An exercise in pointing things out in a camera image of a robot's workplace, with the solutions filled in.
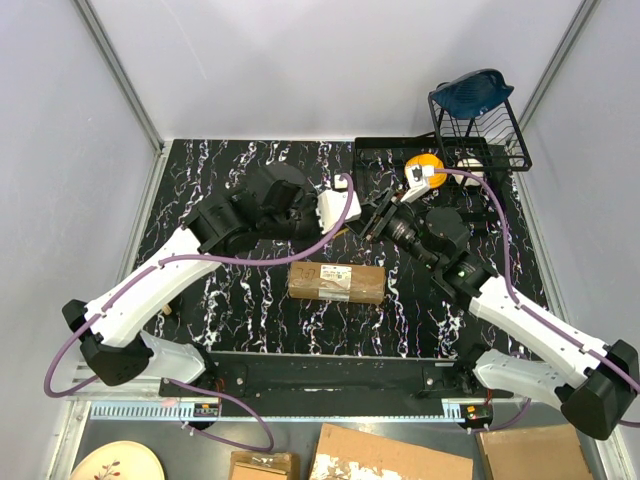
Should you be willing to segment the brown cardboard express box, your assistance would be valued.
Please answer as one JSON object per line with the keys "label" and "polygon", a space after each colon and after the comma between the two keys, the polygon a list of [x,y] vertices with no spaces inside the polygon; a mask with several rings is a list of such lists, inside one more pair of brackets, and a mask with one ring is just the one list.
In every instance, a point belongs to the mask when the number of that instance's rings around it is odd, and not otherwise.
{"label": "brown cardboard express box", "polygon": [[305,300],[379,305],[385,296],[384,267],[297,261],[291,264],[288,293]]}

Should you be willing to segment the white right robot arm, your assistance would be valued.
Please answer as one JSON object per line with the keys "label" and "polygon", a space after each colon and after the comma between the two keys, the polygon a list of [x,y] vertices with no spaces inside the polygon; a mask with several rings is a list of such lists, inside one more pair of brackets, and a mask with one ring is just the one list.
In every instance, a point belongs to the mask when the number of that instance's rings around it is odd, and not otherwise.
{"label": "white right robot arm", "polygon": [[513,359],[480,349],[454,371],[466,396],[510,391],[559,410],[583,434],[608,439],[639,393],[639,354],[626,341],[606,343],[554,316],[515,291],[509,278],[468,248],[471,234],[457,211],[418,215],[394,193],[362,207],[367,240],[387,239],[429,273],[445,299],[498,327],[538,356]]}

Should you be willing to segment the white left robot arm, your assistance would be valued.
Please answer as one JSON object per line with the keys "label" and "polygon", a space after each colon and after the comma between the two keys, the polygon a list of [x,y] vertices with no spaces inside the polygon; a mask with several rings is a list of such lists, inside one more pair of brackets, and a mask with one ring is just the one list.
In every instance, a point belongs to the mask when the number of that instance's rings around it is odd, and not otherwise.
{"label": "white left robot arm", "polygon": [[80,351],[98,379],[108,386],[141,374],[174,378],[196,396],[215,386],[216,372],[201,351],[145,332],[146,323],[184,289],[261,240],[315,243],[321,236],[317,196],[297,187],[213,193],[195,206],[169,240],[108,293],[88,303],[72,300],[63,308],[80,334]]}

